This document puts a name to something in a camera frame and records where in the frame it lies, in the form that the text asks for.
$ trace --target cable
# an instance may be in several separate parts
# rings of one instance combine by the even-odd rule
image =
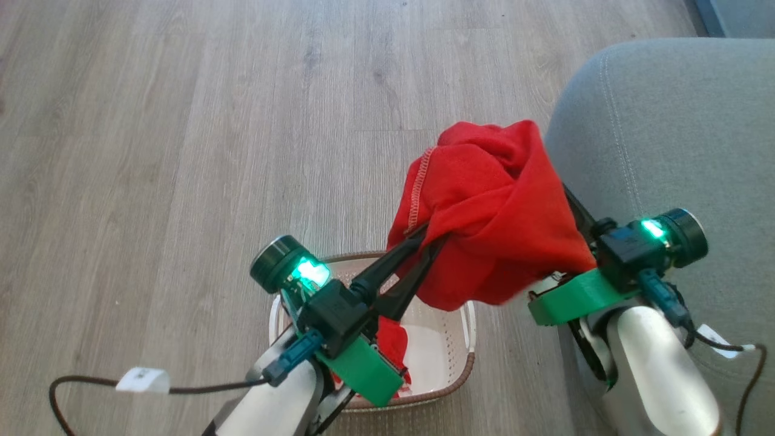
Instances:
[[[171,395],[198,395],[203,393],[222,392],[226,390],[245,389],[253,386],[263,385],[267,381],[268,380],[266,379],[258,379],[258,380],[251,380],[248,382],[226,383],[223,385],[202,386],[197,388],[173,387],[173,388],[170,388],[170,394]],[[59,423],[59,426],[62,428],[62,431],[64,431],[64,433],[67,436],[75,436],[75,432],[73,431],[72,428],[70,428],[70,425],[67,424],[67,421],[64,419],[64,415],[62,414],[62,410],[60,410],[59,408],[59,403],[57,402],[57,387],[63,383],[69,383],[69,382],[115,387],[116,385],[119,384],[119,381],[111,380],[111,379],[101,379],[99,377],[89,377],[87,375],[65,375],[63,377],[60,377],[54,380],[49,385],[49,405],[51,405],[51,411],[53,412],[53,415],[56,417],[57,422]]]
[[[742,398],[740,398],[740,405],[737,407],[737,418],[735,419],[735,434],[739,436],[740,431],[742,430],[742,418],[746,412],[746,405],[748,405],[748,398],[751,395],[751,391],[753,390],[753,387],[756,385],[756,382],[759,381],[759,377],[762,375],[762,371],[764,370],[764,364],[766,363],[766,360],[767,360],[767,347],[764,344],[754,344],[754,345],[720,344],[708,337],[705,337],[702,333],[698,332],[694,328],[694,322],[692,322],[691,320],[687,322],[687,325],[685,325],[684,328],[687,331],[687,341],[689,337],[691,337],[692,341],[694,341],[694,339],[697,338],[698,341],[706,345],[709,345],[710,347],[717,348],[719,350],[738,351],[738,352],[759,350],[759,352],[761,353],[761,355],[759,356],[759,364],[756,365],[756,370],[753,372],[753,376],[751,377],[751,381],[748,382],[748,386],[746,386],[746,390],[743,391]]]

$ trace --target blue connector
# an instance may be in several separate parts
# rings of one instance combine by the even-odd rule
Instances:
[[[638,273],[638,286],[649,301],[656,304],[673,327],[686,325],[691,319],[689,311],[678,301],[675,292],[662,281],[654,269]]]
[[[298,364],[312,357],[323,346],[323,335],[315,329],[308,330],[283,351],[274,362],[263,369],[261,375],[269,380],[269,385],[278,387]]]

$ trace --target green led light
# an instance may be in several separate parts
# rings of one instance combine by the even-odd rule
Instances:
[[[643,228],[649,231],[656,239],[662,239],[665,236],[665,230],[654,220],[643,220],[640,222]]]
[[[316,265],[307,258],[301,258],[291,275],[297,279],[313,282],[320,288],[329,281],[331,270],[326,268],[324,264]]]

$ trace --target fabric seam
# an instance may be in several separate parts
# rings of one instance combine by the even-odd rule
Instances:
[[[611,92],[608,87],[611,85],[610,82],[604,80],[603,78],[603,70],[608,69],[608,54],[609,51],[606,51],[604,56],[600,59],[600,68],[598,72],[598,80],[600,81],[601,87],[603,88],[603,98],[605,99],[606,107],[608,108],[608,119],[611,123],[611,131],[614,134],[614,143],[616,144],[616,151],[619,155],[619,165],[622,168],[622,175],[625,179],[625,186],[627,187],[627,193],[629,194],[629,201],[630,201],[630,207],[632,207],[632,210],[634,212],[637,212],[637,206],[635,204],[635,193],[632,191],[632,185],[630,183],[630,177],[627,171],[627,165],[625,163],[624,154],[622,153],[622,145],[619,143],[619,135],[616,130],[616,124],[614,122],[614,111],[611,104],[611,98],[609,98],[609,92]]]
[[[614,118],[616,119],[616,126],[619,130],[619,139],[622,142],[622,152],[624,153],[625,163],[629,170],[629,177],[632,181],[632,191],[635,194],[635,210],[639,216],[643,215],[643,204],[640,201],[640,192],[638,192],[638,182],[635,180],[635,169],[632,167],[632,160],[630,160],[629,152],[627,151],[627,142],[625,141],[625,133],[622,129],[622,119],[619,117],[619,111],[616,108],[616,97],[614,97],[613,88],[611,86],[611,76],[608,74],[608,56],[605,57],[605,81],[608,83],[608,95],[611,97],[611,107],[614,109]]]
[[[415,227],[417,227],[417,219],[420,214],[420,193],[422,191],[422,184],[425,182],[425,175],[428,174],[428,165],[430,164],[431,154],[435,149],[435,147],[430,147],[420,158],[420,168],[417,170],[417,177],[415,177],[415,183],[412,185],[412,198],[409,203],[409,220],[404,234],[411,233]]]

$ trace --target orange stitching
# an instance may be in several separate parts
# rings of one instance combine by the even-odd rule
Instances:
[[[428,173],[428,164],[434,150],[434,147],[429,148],[420,158],[420,168],[417,170],[415,184],[412,186],[412,202],[409,203],[408,227],[404,234],[409,234],[417,227],[417,216],[420,214],[420,191],[422,191],[422,183],[425,181],[425,175]]]

